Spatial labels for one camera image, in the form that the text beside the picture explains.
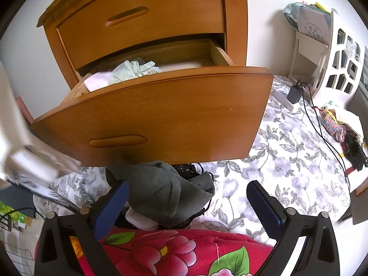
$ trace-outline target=yellow flower center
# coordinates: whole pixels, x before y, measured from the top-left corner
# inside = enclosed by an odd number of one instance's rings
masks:
[[[161,256],[166,255],[166,253],[167,253],[167,247],[166,247],[166,246],[165,246],[165,247],[163,247],[163,248],[160,250],[160,252],[161,252]]]

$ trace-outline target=red fabric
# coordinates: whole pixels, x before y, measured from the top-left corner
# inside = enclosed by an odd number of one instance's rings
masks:
[[[254,275],[272,250],[242,234],[193,229],[113,228],[100,243],[129,276]],[[86,276],[94,276],[84,255],[80,265]]]

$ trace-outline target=tiled floor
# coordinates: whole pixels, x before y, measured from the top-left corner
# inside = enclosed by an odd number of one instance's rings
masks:
[[[353,219],[333,225],[340,258],[340,276],[352,276],[368,253],[368,221],[353,225]],[[297,259],[304,238],[299,238],[296,248],[282,276],[289,276]]]

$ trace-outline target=drawer handle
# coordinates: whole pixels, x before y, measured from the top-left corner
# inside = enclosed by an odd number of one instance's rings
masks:
[[[117,137],[93,139],[89,141],[89,145],[92,147],[117,147],[138,145],[146,142],[147,138],[141,135],[123,135]]]
[[[110,17],[109,19],[107,19],[105,26],[115,26],[127,20],[144,15],[147,12],[149,12],[149,9],[146,6],[139,6]]]

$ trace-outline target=metal screw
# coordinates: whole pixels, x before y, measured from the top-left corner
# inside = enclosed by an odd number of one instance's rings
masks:
[[[287,211],[287,213],[289,214],[289,215],[295,215],[296,213],[297,213],[297,211],[294,209],[294,208],[292,208],[292,207],[288,207],[287,209],[286,209],[286,211]]]
[[[322,214],[322,217],[323,217],[323,218],[326,218],[326,219],[330,216],[330,215],[328,214],[328,212],[322,212],[321,214]]]
[[[47,219],[52,219],[53,217],[55,217],[55,212],[50,212],[46,215]]]
[[[90,211],[90,210],[91,210],[91,209],[90,209],[89,207],[84,206],[84,207],[82,207],[82,208],[81,208],[80,213],[81,213],[82,215],[87,215],[87,214],[89,213],[89,211]]]

